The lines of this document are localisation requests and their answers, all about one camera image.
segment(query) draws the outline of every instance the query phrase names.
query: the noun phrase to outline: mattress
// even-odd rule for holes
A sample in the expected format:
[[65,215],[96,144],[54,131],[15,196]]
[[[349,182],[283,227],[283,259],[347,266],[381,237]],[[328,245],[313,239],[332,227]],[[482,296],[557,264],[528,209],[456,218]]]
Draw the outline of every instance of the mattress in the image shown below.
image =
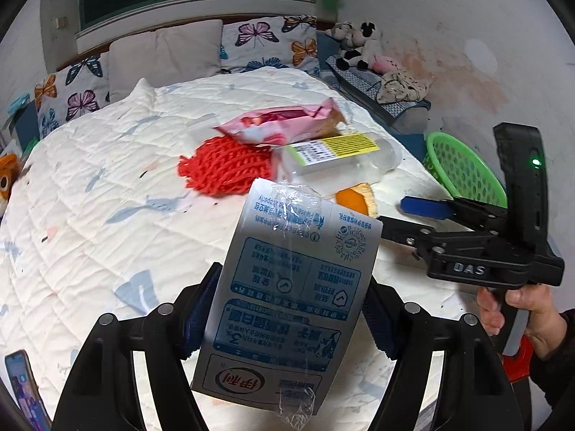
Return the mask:
[[[254,108],[318,104],[327,96],[350,129],[394,140],[366,110],[320,80],[295,69],[262,68],[159,89],[142,80],[126,99],[58,128],[34,148],[0,226],[0,354],[27,351],[51,416],[99,315],[146,315],[199,283],[212,262],[224,261],[245,197],[197,195],[176,172],[179,157],[194,153],[202,127]],[[373,187],[386,216],[399,217],[406,194],[447,196],[403,153],[399,168]],[[459,318],[470,303],[454,284],[428,279],[405,246],[382,242],[374,275],[433,315]],[[134,358],[147,429],[159,431],[144,355]],[[196,359],[197,352],[184,362],[189,379]],[[307,429],[367,429],[392,369],[360,318]],[[4,365],[1,373],[6,382]],[[424,406],[437,397],[440,374],[441,357],[434,356]],[[273,413],[194,394],[212,431],[281,429]]]

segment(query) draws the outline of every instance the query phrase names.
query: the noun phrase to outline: black sleeve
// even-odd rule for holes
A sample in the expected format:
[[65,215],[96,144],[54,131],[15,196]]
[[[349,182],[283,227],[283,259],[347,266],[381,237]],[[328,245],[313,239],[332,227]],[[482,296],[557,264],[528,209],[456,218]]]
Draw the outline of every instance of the black sleeve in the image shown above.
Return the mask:
[[562,316],[567,321],[565,340],[546,361],[534,354],[530,365],[531,379],[545,393],[551,407],[556,406],[575,377],[575,309],[565,311]]

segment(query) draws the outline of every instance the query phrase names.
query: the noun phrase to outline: basket rim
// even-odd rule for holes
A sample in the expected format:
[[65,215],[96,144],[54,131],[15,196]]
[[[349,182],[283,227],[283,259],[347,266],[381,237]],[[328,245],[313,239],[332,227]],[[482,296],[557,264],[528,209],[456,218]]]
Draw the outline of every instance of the basket rim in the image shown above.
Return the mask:
[[493,184],[497,183],[498,190],[501,192],[501,194],[503,195],[504,200],[505,200],[503,204],[505,206],[507,206],[507,193],[505,192],[505,189],[503,188],[503,186],[501,185],[501,183],[499,182],[499,180],[497,179],[495,174],[491,171],[491,169],[487,166],[487,164],[485,164],[483,159],[480,156],[478,156],[473,151],[473,149],[471,149],[467,144],[465,144],[465,142],[460,141],[455,136],[452,136],[451,134],[444,133],[442,131],[434,131],[433,133],[430,133],[427,136],[427,138],[425,139],[426,140],[425,144],[426,144],[427,155],[429,156],[429,159],[431,160],[431,164],[433,165],[433,169],[441,177],[442,184],[447,188],[447,190],[449,191],[449,193],[453,197],[461,197],[461,194],[457,191],[457,189],[455,188],[455,185],[453,184],[453,182],[449,179],[449,177],[445,173],[445,170],[443,169],[442,165],[439,163],[439,159],[437,158],[437,155],[435,154],[435,150],[433,149],[433,142],[438,138],[448,138],[452,142],[457,142],[458,145],[461,146],[463,150],[467,151],[468,153],[470,153],[470,155],[474,156],[479,161],[481,166],[483,167],[483,169],[484,169],[483,171],[487,175],[489,175],[490,178],[493,180]]

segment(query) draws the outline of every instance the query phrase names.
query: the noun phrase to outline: plain beige pillow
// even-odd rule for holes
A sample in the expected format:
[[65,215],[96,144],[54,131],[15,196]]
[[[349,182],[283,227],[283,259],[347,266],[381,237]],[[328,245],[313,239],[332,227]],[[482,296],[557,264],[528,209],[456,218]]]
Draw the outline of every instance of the plain beige pillow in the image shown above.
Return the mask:
[[110,102],[127,97],[145,77],[162,87],[220,73],[220,19],[127,36],[110,45]]

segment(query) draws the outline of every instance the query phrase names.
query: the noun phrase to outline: metal screw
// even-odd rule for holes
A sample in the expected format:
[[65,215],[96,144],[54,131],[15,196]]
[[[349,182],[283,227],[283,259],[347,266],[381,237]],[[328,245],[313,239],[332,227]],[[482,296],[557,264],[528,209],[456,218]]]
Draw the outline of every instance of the metal screw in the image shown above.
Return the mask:
[[422,310],[421,306],[419,306],[417,303],[413,303],[412,301],[409,301],[406,304],[404,304],[403,308],[405,308],[405,310],[407,312],[410,312],[411,314],[417,314],[419,311]]
[[174,305],[171,303],[164,303],[163,305],[157,307],[157,312],[159,312],[162,316],[172,314],[174,312]]
[[477,324],[477,317],[468,312],[466,315],[464,315],[464,321],[465,324],[474,326]]
[[112,322],[114,320],[114,316],[111,315],[109,312],[107,312],[106,314],[103,314],[100,316],[100,319],[98,319],[98,322],[100,323],[100,325],[102,326],[107,326],[108,324],[110,324],[110,322]]

